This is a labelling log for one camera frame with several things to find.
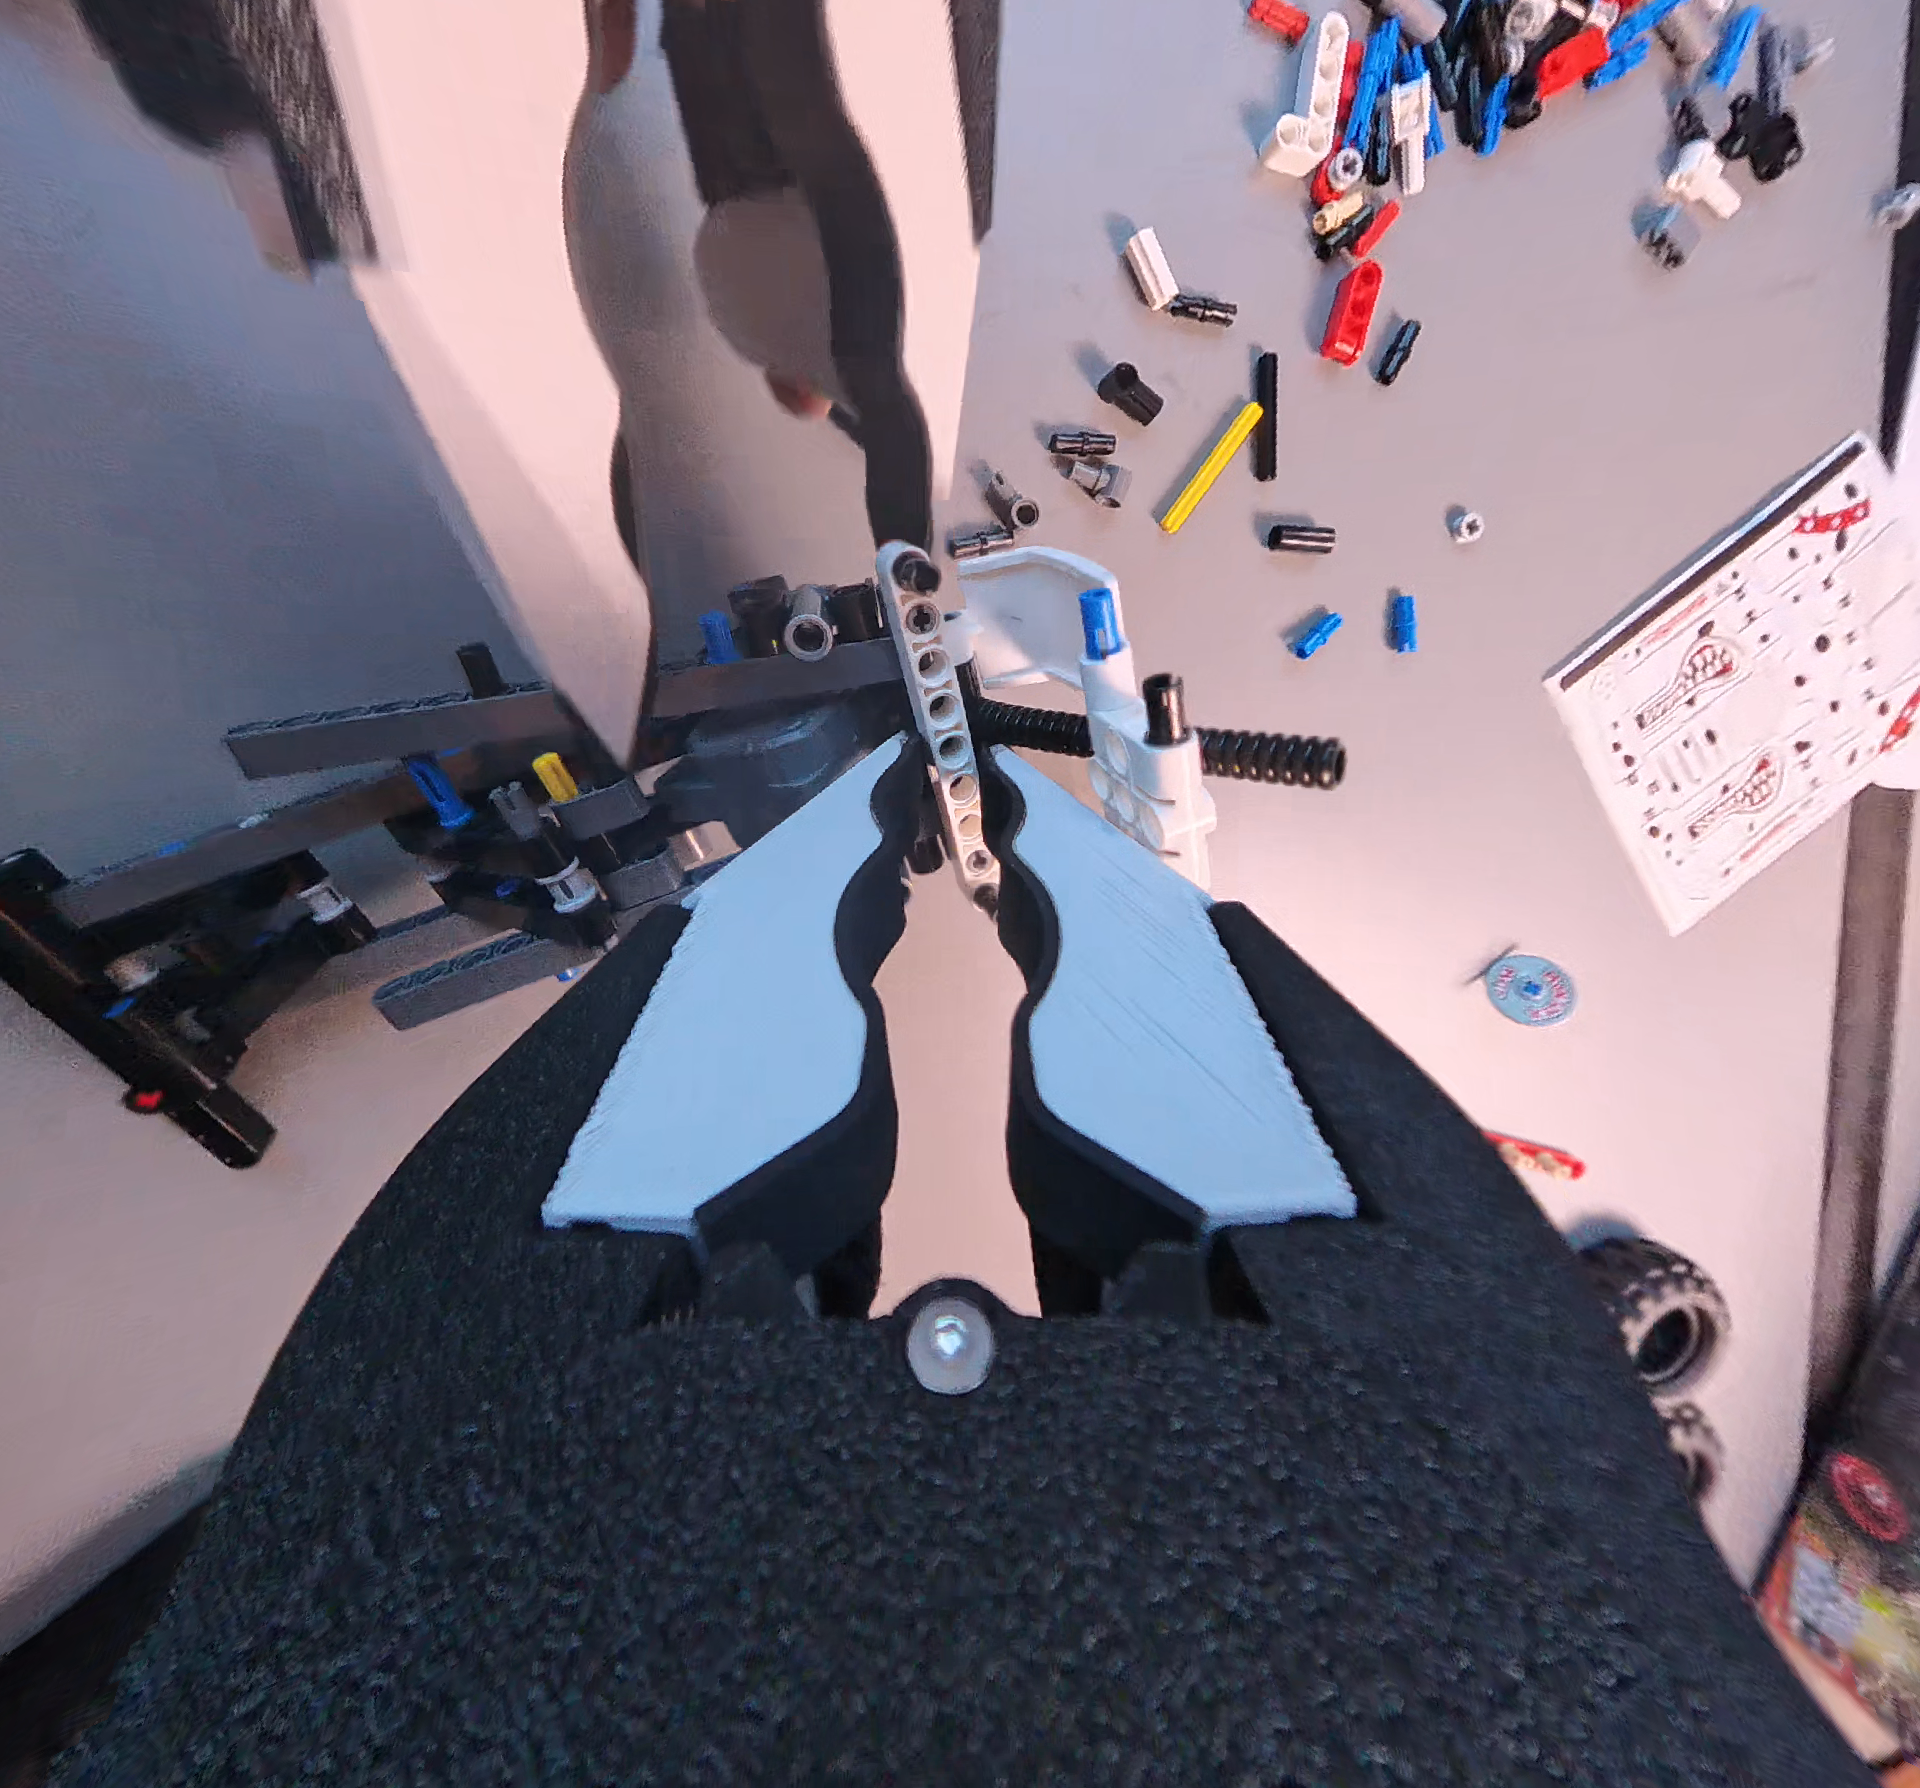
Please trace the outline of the grey and black connector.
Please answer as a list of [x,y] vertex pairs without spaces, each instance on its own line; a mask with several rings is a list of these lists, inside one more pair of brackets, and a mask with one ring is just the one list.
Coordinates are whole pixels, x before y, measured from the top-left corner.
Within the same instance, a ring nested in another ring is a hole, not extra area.
[[1108,430],[1053,425],[1046,456],[1062,476],[1099,508],[1125,505],[1131,473],[1118,464],[1118,440]]

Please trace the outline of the dark grey brick connector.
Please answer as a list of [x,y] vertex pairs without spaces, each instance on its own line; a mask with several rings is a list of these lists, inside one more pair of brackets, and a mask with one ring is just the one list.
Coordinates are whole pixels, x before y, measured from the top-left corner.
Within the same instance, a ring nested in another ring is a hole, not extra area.
[[1040,523],[1038,502],[1005,478],[1002,470],[975,459],[970,478],[979,485],[985,518],[976,527],[949,530],[949,557],[954,562],[1011,550]]

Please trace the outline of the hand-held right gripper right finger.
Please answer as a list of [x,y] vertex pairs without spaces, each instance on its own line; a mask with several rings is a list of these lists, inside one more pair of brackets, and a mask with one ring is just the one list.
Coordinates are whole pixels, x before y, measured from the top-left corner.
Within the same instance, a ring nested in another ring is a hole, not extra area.
[[1357,1216],[1211,897],[1008,749],[992,791],[996,933],[1024,980],[1008,1163],[1036,1222],[1208,1238]]

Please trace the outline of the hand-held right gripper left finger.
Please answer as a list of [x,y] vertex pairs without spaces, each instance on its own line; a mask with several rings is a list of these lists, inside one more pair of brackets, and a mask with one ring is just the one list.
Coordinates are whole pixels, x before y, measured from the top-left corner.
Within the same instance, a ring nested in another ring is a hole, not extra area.
[[545,1226],[837,1247],[896,1168],[876,971],[905,927],[909,740],[888,740],[689,894]]

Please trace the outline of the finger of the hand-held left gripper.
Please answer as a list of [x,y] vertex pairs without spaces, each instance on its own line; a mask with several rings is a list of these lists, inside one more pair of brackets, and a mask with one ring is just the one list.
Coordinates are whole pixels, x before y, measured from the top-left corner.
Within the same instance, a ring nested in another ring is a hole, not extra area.
[[786,161],[876,549],[924,544],[950,493],[995,132],[996,0],[786,0]]
[[525,657],[608,749],[635,730],[650,598],[615,533],[615,376],[564,174],[600,0],[312,0],[371,216],[354,293]]

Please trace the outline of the round grey disc piece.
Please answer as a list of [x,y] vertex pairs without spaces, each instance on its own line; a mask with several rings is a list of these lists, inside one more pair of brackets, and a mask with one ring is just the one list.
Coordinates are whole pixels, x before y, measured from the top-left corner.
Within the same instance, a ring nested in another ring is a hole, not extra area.
[[1485,964],[1478,984],[1489,1010],[1524,1029],[1566,1023],[1578,1010],[1571,971],[1531,951],[1497,955]]

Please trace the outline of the pile of small brick pieces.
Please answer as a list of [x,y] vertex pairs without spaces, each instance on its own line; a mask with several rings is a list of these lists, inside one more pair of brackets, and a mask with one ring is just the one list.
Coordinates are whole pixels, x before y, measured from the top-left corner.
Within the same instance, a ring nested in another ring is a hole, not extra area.
[[1661,179],[1639,245],[1675,269],[1690,216],[1740,210],[1807,155],[1793,87],[1832,39],[1743,0],[1352,0],[1318,15],[1243,0],[1253,29],[1298,54],[1297,91],[1257,164],[1304,184],[1318,263],[1378,253],[1449,147],[1487,158],[1560,97],[1669,67]]

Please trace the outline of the black toy tyre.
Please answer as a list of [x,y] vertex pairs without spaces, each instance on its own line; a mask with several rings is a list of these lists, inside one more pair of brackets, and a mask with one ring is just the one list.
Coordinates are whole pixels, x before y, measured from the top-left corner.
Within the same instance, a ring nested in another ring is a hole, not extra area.
[[1704,1268],[1642,1234],[1589,1241],[1575,1257],[1653,1403],[1675,1403],[1710,1377],[1730,1341],[1730,1311]]
[[1723,1480],[1724,1466],[1723,1438],[1716,1435],[1714,1421],[1694,1402],[1694,1395],[1659,1390],[1649,1392],[1649,1403],[1661,1424],[1666,1451],[1678,1466],[1690,1506],[1704,1508]]

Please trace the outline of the toy brick model car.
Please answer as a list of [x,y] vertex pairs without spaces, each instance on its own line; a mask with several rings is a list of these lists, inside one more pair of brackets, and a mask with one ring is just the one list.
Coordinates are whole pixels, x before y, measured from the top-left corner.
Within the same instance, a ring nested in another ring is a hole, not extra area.
[[[326,961],[405,933],[380,927],[322,848],[383,827],[419,862],[437,909],[487,940],[387,980],[399,1029],[593,961],[821,791],[870,733],[909,726],[876,565],[843,585],[763,573],[702,618],[705,652],[660,672],[644,716],[650,790],[589,755],[548,685],[511,685],[460,647],[466,689],[232,729],[251,781],[371,775],[131,862],[65,875],[33,848],[2,856],[2,984],[112,1078],[232,1168],[276,1122],[232,1087],[251,1035]],[[975,745],[1092,756],[1088,714],[967,694]]]

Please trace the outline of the sticker sheet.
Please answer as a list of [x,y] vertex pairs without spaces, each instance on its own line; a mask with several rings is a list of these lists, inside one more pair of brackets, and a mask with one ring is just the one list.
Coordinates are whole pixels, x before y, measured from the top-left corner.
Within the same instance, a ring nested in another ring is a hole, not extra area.
[[1916,740],[1916,512],[1878,444],[1813,459],[1542,689],[1684,933]]

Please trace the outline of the yellow brick axle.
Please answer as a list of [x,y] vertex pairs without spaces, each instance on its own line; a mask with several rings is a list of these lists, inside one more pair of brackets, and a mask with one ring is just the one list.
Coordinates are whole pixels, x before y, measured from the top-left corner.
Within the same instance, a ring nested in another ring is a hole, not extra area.
[[1227,473],[1227,467],[1236,460],[1236,456],[1246,444],[1246,434],[1249,434],[1255,417],[1257,417],[1257,408],[1253,405],[1253,399],[1243,399],[1239,405],[1239,412],[1221,425],[1221,433],[1211,438],[1211,444],[1198,459],[1192,473],[1160,505],[1160,509],[1156,509],[1160,533],[1176,533],[1176,530],[1186,527],[1186,523],[1194,515],[1199,502],[1211,493],[1214,482]]

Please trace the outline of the red brick piece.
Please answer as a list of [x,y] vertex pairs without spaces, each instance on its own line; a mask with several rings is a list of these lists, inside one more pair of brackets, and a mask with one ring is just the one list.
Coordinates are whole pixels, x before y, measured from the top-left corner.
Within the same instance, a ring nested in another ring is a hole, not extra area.
[[1330,290],[1328,318],[1318,335],[1318,359],[1353,366],[1365,347],[1382,290],[1382,266],[1375,258],[1352,263]]

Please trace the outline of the black toy set box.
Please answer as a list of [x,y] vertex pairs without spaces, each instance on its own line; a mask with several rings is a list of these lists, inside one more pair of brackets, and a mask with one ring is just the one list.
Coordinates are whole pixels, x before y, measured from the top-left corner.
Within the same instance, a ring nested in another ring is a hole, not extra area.
[[1852,1430],[1822,1451],[1761,1607],[1916,1759],[1916,1446]]

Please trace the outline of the light grey brick beam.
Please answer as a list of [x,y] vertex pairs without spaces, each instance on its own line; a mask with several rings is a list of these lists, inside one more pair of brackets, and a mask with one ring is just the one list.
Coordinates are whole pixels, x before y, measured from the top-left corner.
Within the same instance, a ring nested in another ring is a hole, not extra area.
[[979,759],[962,694],[967,627],[940,602],[940,567],[909,541],[876,550],[876,595],[899,652],[909,716],[924,745],[928,819],[964,900],[995,917],[999,862],[985,840]]

